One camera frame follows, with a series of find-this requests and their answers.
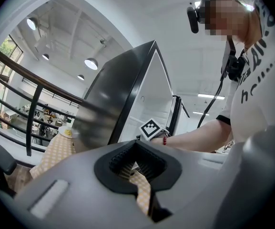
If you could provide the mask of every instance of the yellow food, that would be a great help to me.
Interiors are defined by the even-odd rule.
[[[71,136],[71,130],[66,129],[66,130],[64,131],[64,133],[65,133],[66,135]]]

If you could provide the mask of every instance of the white ceiling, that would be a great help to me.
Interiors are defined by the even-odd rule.
[[[225,39],[207,35],[202,26],[198,34],[191,32],[186,9],[190,6],[190,2],[194,4],[200,0],[86,1],[108,17],[131,44],[156,39],[172,78],[173,92],[182,97],[190,115],[193,115],[193,111],[205,110],[210,99],[200,98],[197,95],[215,94],[220,83]],[[134,27],[134,33],[139,32],[141,40],[134,41],[133,33],[128,32],[124,24]],[[238,53],[242,48],[242,43],[236,45]],[[227,78],[220,95],[227,96],[229,83]],[[216,118],[224,103],[225,100],[216,100],[209,111],[210,116],[206,118]]]
[[[39,26],[33,31],[27,18],[37,18]],[[28,48],[39,59],[47,53],[48,63],[77,78],[82,74],[84,83],[90,86],[101,67],[108,60],[124,52],[123,48],[100,25],[87,14],[66,0],[50,0],[22,20],[16,31],[20,31]],[[45,48],[39,52],[35,45],[40,38]],[[99,68],[92,70],[84,60],[93,57]]]

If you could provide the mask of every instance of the white t-shirt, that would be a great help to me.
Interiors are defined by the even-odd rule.
[[[217,119],[229,123],[235,142],[275,125],[275,20],[262,0],[259,11],[262,39],[243,54],[239,82],[232,81],[223,111]]]

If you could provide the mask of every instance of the black metal railing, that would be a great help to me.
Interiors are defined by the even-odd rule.
[[[22,82],[28,84],[29,86],[32,86],[33,88],[37,88],[37,85],[35,83],[33,83],[32,81],[30,81],[30,80],[28,80],[26,78],[23,78]],[[57,99],[57,100],[59,100],[59,101],[61,101],[63,103],[66,103],[69,106],[73,106],[73,107],[76,107],[76,108],[79,108],[79,106],[80,106],[79,104],[76,104],[76,103],[72,102],[71,100],[67,100],[64,97],[60,97],[59,95],[54,94],[53,92],[50,92],[50,91],[48,91],[46,89],[43,89],[42,93],[50,96],[51,98],[55,98],[55,99]]]
[[[22,112],[20,110],[18,110],[17,108],[11,106],[10,104],[8,104],[7,102],[5,102],[4,100],[2,100],[0,98],[0,103],[5,106],[6,108],[14,111],[16,114],[24,117],[25,119],[27,119],[27,125],[26,125],[26,129],[23,129],[22,127],[19,127],[17,125],[15,125],[14,123],[12,123],[11,121],[8,121],[6,119],[4,119],[2,116],[0,116],[0,121],[5,123],[6,125],[12,127],[15,130],[18,130],[19,132],[22,132],[23,134],[26,135],[26,142],[20,141],[16,138],[13,138],[10,135],[5,134],[4,131],[1,131],[0,129],[0,135],[2,137],[5,137],[6,139],[13,141],[19,145],[25,146],[26,147],[26,153],[28,156],[31,156],[31,150],[37,150],[37,151],[41,151],[44,152],[44,149],[35,147],[32,145],[32,137],[37,138],[37,139],[41,139],[44,141],[50,141],[50,138],[47,138],[45,136],[41,136],[38,134],[35,134],[32,132],[32,126],[33,126],[33,122],[39,123],[40,125],[44,125],[47,126],[49,128],[53,128],[53,129],[58,129],[59,126],[55,126],[52,124],[49,124],[47,122],[41,121],[37,118],[34,118],[35,115],[35,111],[37,106],[40,106],[42,108],[45,108],[47,110],[50,110],[52,112],[58,113],[60,115],[66,116],[68,118],[71,118],[72,121],[75,119],[75,116],[69,114],[69,113],[64,113],[62,111],[59,111],[53,107],[47,106],[45,104],[42,104],[39,102],[39,96],[41,94],[41,92],[49,92],[53,94],[53,97],[58,97],[60,99],[62,99],[63,101],[68,102],[70,105],[73,105],[75,107],[79,107],[82,99],[74,96],[64,90],[62,90],[61,88],[56,87],[55,85],[47,82],[46,80],[36,76],[35,74],[33,74],[32,72],[28,71],[27,69],[23,68],[22,66],[20,66],[19,64],[15,63],[13,60],[11,60],[10,58],[8,58],[7,56],[5,56],[4,54],[2,54],[0,52],[0,61],[7,65],[9,68],[11,68],[13,71],[15,71],[16,73],[20,74],[21,76],[23,76],[24,78],[26,78],[28,81],[32,82],[34,85],[36,85],[36,90],[35,93],[33,95],[32,98],[26,96],[25,94],[23,94],[22,92],[18,91],[17,89],[13,88],[11,85],[9,85],[8,83],[6,83],[4,81],[4,79],[0,78],[0,83],[2,85],[4,85],[6,88],[8,88],[9,90],[13,91],[15,94],[19,95],[20,97],[30,101],[30,109],[28,111],[28,113]]]

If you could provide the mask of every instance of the black refrigerator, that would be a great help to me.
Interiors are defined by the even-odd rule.
[[[129,141],[154,118],[167,126],[170,79],[155,41],[109,60],[99,71],[72,126],[76,152]]]
[[[190,128],[190,116],[179,96],[173,96],[173,104],[170,110],[167,130],[170,135],[186,133]]]

